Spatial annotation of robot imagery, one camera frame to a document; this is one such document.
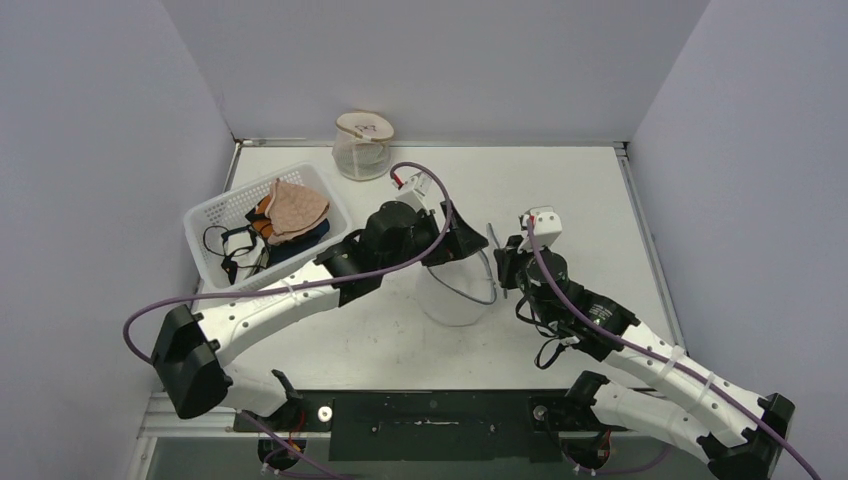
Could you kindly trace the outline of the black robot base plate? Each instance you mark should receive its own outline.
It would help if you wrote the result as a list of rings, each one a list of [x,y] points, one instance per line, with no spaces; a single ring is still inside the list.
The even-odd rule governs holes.
[[[305,390],[264,419],[293,438],[324,438],[332,461],[556,462],[553,440],[597,446],[607,427],[557,390]]]

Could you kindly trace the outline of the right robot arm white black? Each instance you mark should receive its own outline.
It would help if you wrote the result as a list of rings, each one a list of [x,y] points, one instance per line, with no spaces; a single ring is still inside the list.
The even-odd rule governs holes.
[[[657,391],[650,396],[585,371],[567,394],[577,428],[620,426],[649,435],[702,461],[717,479],[769,479],[795,412],[779,393],[742,388],[690,358],[627,308],[570,279],[566,260],[545,236],[514,235],[494,251],[497,280],[518,290],[524,322],[555,343],[580,351]]]

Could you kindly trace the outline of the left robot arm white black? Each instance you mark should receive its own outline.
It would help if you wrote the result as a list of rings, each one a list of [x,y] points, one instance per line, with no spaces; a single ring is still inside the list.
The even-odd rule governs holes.
[[[247,410],[282,431],[297,420],[297,394],[277,369],[251,373],[236,363],[256,343],[309,316],[343,307],[380,288],[410,262],[435,267],[482,252],[486,237],[442,203],[434,211],[384,203],[364,228],[299,270],[226,305],[197,313],[186,304],[164,317],[152,365],[176,414],[193,419],[215,407]]]

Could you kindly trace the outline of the beige lace bra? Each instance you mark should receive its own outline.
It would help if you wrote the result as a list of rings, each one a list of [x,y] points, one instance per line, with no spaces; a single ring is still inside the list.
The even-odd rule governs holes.
[[[270,187],[264,214],[271,223],[271,245],[288,242],[323,222],[330,202],[319,192],[300,184],[276,179]]]

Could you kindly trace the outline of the white mesh bag beige trim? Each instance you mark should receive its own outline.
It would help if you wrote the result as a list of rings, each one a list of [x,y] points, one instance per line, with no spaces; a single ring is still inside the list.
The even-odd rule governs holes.
[[[368,181],[388,172],[395,135],[388,120],[374,112],[353,111],[340,115],[335,125],[332,157],[344,177]]]

